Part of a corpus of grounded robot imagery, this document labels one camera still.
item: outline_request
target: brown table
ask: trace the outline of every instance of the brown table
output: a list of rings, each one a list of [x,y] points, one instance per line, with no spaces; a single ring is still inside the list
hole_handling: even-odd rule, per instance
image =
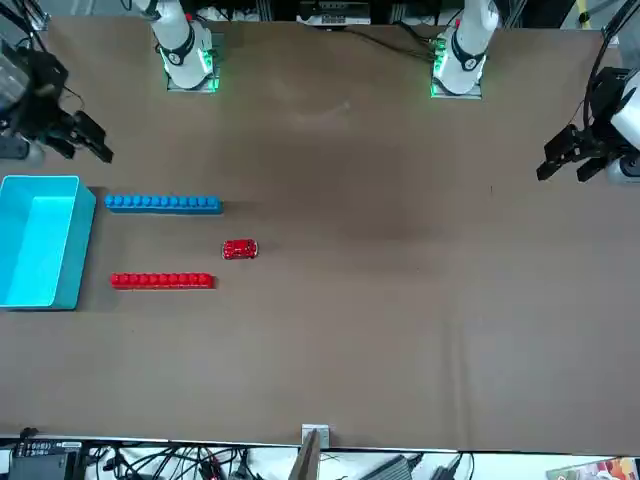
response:
[[[99,208],[77,312],[0,314],[2,430],[295,443],[305,422],[340,446],[638,453],[640,190],[535,178],[599,35],[498,32],[485,99],[443,101],[425,64],[347,33],[216,28],[203,96],[164,92],[142,21],[53,21],[115,158],[37,173],[226,213]],[[260,257],[223,261],[244,236]],[[123,270],[219,288],[114,292]]]

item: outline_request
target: red lego brick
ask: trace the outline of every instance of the red lego brick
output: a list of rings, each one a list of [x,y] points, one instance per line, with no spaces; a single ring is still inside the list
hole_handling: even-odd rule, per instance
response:
[[[114,273],[111,286],[116,290],[188,290],[215,288],[210,273]]]

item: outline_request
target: blue building block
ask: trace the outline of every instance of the blue building block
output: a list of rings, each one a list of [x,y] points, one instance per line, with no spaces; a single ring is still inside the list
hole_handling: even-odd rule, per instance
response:
[[[212,196],[109,194],[104,197],[104,205],[113,213],[220,215],[223,212],[222,201]]]

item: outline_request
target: black cable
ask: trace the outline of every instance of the black cable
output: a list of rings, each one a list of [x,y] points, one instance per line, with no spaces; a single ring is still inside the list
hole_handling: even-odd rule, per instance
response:
[[[151,480],[158,480],[158,478],[160,478],[160,474],[162,473],[162,471],[165,469],[165,467],[167,466],[167,464],[171,461],[171,459],[173,458],[173,454],[174,452],[170,452],[169,455],[166,455],[163,459],[162,462],[160,462],[160,465],[158,466],[158,468],[156,468],[155,473],[153,474],[153,476],[151,477]]]
[[[473,474],[476,473],[476,459],[473,456],[473,452],[469,452],[469,456],[471,457],[471,469],[469,470],[469,477],[467,480],[472,480]]]
[[[184,477],[187,473],[189,473],[189,471],[193,468],[197,468],[199,467],[202,463],[206,462],[207,460],[211,460],[211,458],[213,457],[217,457],[218,455],[220,455],[221,453],[226,453],[226,452],[232,452],[232,456],[225,460],[224,462],[218,462],[220,465],[225,465],[228,462],[233,462],[233,460],[236,458],[236,453],[235,453],[235,449],[233,448],[228,448],[225,450],[220,450],[218,453],[214,454],[213,456],[207,456],[204,457],[203,459],[201,459],[200,461],[195,462],[193,465],[191,465],[189,468],[187,468],[186,470],[184,470],[183,472],[180,473],[180,475],[178,475],[174,480],[180,480],[182,477]]]
[[[22,4],[18,3],[19,0],[11,0],[11,2],[13,3],[13,6],[18,11],[18,14],[22,17],[22,19],[24,20],[24,22],[26,24],[26,27],[27,27],[26,33],[31,38],[35,38],[36,42],[38,42],[38,45],[40,46],[40,49],[43,52],[46,52],[47,48],[44,46],[44,43],[42,42],[42,39],[40,38],[40,35],[38,35],[38,32],[36,32],[33,29],[33,27],[31,26],[31,21],[29,20],[29,13],[27,12],[27,7],[25,7],[25,5],[24,5],[24,1],[22,2]]]
[[[109,453],[109,447],[105,448],[104,453],[102,453],[102,447],[96,452],[96,480],[100,480],[100,461],[102,458]]]
[[[176,463],[176,468],[173,469],[173,472],[171,472],[171,475],[169,476],[169,480],[172,480],[174,475],[178,472],[178,468],[180,468],[180,465],[182,465],[182,463],[184,462],[184,460],[179,460],[178,463]]]
[[[82,111],[84,110],[84,98],[82,98],[82,95],[80,95],[79,93],[74,92],[73,90],[71,90],[69,87],[67,87],[66,85],[62,87],[64,90],[66,90],[67,92],[69,92],[71,95],[73,95],[74,97],[76,97],[78,100],[80,100],[80,108],[78,110]]]
[[[634,8],[631,13],[627,16],[627,18],[624,19],[624,22],[622,22],[622,24],[618,27],[618,30],[616,30],[616,34],[622,30],[624,28],[624,26],[627,24],[627,22],[629,21],[629,19],[631,19],[631,17],[633,17],[633,15],[638,11],[638,9],[640,8],[640,3],[638,5],[636,5],[636,8]]]
[[[222,13],[222,10],[218,7],[216,7],[215,5],[213,6],[213,8],[215,8],[216,12],[218,12],[220,15],[222,15],[222,17],[224,17],[227,22],[231,21],[231,18],[229,17],[229,15],[227,13]]]
[[[198,464],[200,464],[200,447],[198,447],[198,452],[196,453],[196,458],[198,459]],[[198,469],[193,469],[193,478],[191,480],[196,480],[196,474],[198,473]]]
[[[127,459],[124,457],[124,455],[121,453],[120,454],[120,459],[122,460],[122,463],[124,464],[126,470],[125,472],[129,472],[132,471],[133,472],[133,480],[142,480],[142,477],[140,476],[140,474],[138,473],[137,470],[134,470],[131,465],[129,464],[129,462],[127,461]],[[118,473],[120,473],[120,465],[118,464]]]
[[[20,15],[17,15],[13,10],[11,10],[2,2],[0,2],[0,15],[9,20],[27,35],[31,34],[31,32],[29,31],[29,26],[25,23],[22,17]]]
[[[417,52],[415,50],[407,50],[407,49],[398,47],[396,45],[392,45],[392,44],[384,42],[384,41],[382,41],[382,40],[380,40],[380,39],[378,39],[376,37],[368,35],[368,34],[366,34],[364,32],[360,32],[359,30],[351,30],[349,28],[345,28],[345,29],[340,30],[340,31],[348,32],[348,33],[351,33],[351,34],[356,35],[358,37],[365,38],[365,39],[367,39],[367,40],[369,40],[369,41],[371,41],[371,42],[373,42],[373,43],[375,43],[377,45],[380,45],[382,47],[388,48],[389,50],[392,50],[392,51],[394,51],[396,53],[400,53],[400,54],[403,54],[403,55],[407,55],[409,57],[417,58],[417,59],[425,61],[427,63],[430,63],[430,62],[433,61],[433,57],[428,55],[428,54],[426,54],[426,53]]]
[[[31,42],[31,37],[23,37],[20,40],[18,40],[18,42],[15,44],[15,47],[21,47],[22,46],[22,42]]]
[[[256,480],[256,476],[253,474],[253,472],[251,471],[251,469],[249,468],[249,464],[245,463],[244,468],[247,469],[247,472],[249,472],[249,475],[251,475],[251,478],[253,478],[254,480]]]
[[[421,452],[417,454],[415,457],[410,458],[407,461],[409,465],[409,470],[413,472],[416,469],[416,467],[420,465],[420,462],[422,462],[423,457],[424,457],[424,453]]]
[[[165,448],[164,450],[162,450],[161,452],[152,453],[152,454],[147,455],[147,456],[145,456],[145,457],[139,458],[139,459],[135,460],[134,462],[132,462],[132,463],[131,463],[131,465],[129,466],[129,468],[131,469],[131,472],[132,472],[132,473],[138,474],[138,472],[139,472],[140,470],[142,470],[144,467],[146,467],[147,465],[149,465],[149,464],[150,464],[151,462],[153,462],[153,460],[155,460],[156,458],[158,458],[158,457],[160,457],[160,456],[162,456],[162,455],[168,455],[168,454],[170,454],[171,452],[173,452],[173,451],[175,451],[175,450],[176,450],[176,447],[168,447],[168,448]],[[139,463],[142,463],[142,465],[140,465],[140,466],[139,466],[139,467],[137,467],[137,468],[134,468],[134,467],[136,467],[136,465],[138,465]],[[125,476],[128,476],[128,475],[129,475],[129,470],[127,470],[127,471],[125,472]]]
[[[429,37],[423,37],[418,32],[416,32],[413,28],[411,28],[410,25],[407,25],[401,20],[398,22],[393,22],[392,25],[397,25],[398,27],[402,28],[405,32],[407,32],[409,35],[411,35],[416,42],[418,42],[419,44],[425,44],[427,46],[430,45],[431,40],[433,40],[435,37],[438,36],[436,34]]]
[[[623,5],[620,8],[618,13],[614,15],[609,25],[607,25],[607,27],[605,28],[605,36],[604,36],[604,39],[602,40],[602,46],[598,51],[596,60],[593,63],[591,72],[589,73],[589,80],[587,80],[587,87],[584,93],[584,103],[582,104],[582,122],[584,124],[585,130],[589,127],[589,114],[591,109],[591,96],[593,94],[593,86],[594,86],[593,84],[595,82],[596,75],[598,74],[598,71],[600,69],[600,63],[602,62],[602,58],[604,57],[604,54],[607,51],[607,47],[609,46],[609,43],[611,43],[611,40],[613,39],[613,37],[617,35],[618,32],[620,32],[620,30],[622,30],[622,28],[627,24],[629,19],[638,11],[638,8],[640,8],[640,4],[636,5],[636,7],[629,13],[629,15],[626,16],[626,18],[624,14],[623,15],[618,15],[618,14],[623,10],[625,12],[628,11],[630,9],[630,5],[632,5],[634,1],[637,1],[637,0],[628,0],[628,3],[625,3],[625,5]]]
[[[193,452],[193,447],[184,452],[185,457],[190,458],[189,455],[191,455],[191,452]],[[176,478],[184,477],[184,462],[186,462],[186,460],[182,459],[180,462],[180,475]]]
[[[227,480],[231,478],[232,471],[233,471],[233,460],[229,462],[229,471],[227,472]]]
[[[463,11],[463,10],[464,10],[464,7],[463,7],[463,8],[461,8],[461,9],[459,9],[456,13],[454,13],[454,14],[453,14],[453,17],[451,17],[451,18],[449,19],[449,21],[447,22],[447,24],[445,25],[445,27],[450,26],[450,25],[451,25],[451,22],[453,22],[453,21],[456,19],[456,17],[462,13],[462,11]]]
[[[458,453],[458,458],[455,459],[455,461],[453,462],[453,465],[451,465],[449,467],[449,471],[451,472],[451,476],[455,476],[456,471],[458,471],[458,467],[460,466],[460,462],[462,461],[462,456],[464,455],[464,453],[460,452]]]
[[[573,112],[573,115],[571,115],[571,119],[569,119],[569,121],[567,122],[567,125],[569,125],[571,122],[573,122],[573,119],[576,118],[576,115],[578,114],[578,112],[580,111],[580,107],[584,104],[584,100],[580,100],[580,103],[578,104],[578,106],[576,107],[576,111]]]

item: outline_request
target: green led light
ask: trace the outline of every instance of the green led light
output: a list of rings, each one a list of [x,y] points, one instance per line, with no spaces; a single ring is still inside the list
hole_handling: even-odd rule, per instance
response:
[[[202,64],[202,69],[205,72],[213,71],[213,60],[211,59],[211,54],[207,51],[203,51],[202,49],[198,49],[198,58],[200,59],[200,63]]]
[[[220,86],[219,78],[211,78],[207,82],[207,90],[211,93],[215,93],[218,91],[218,87]]]

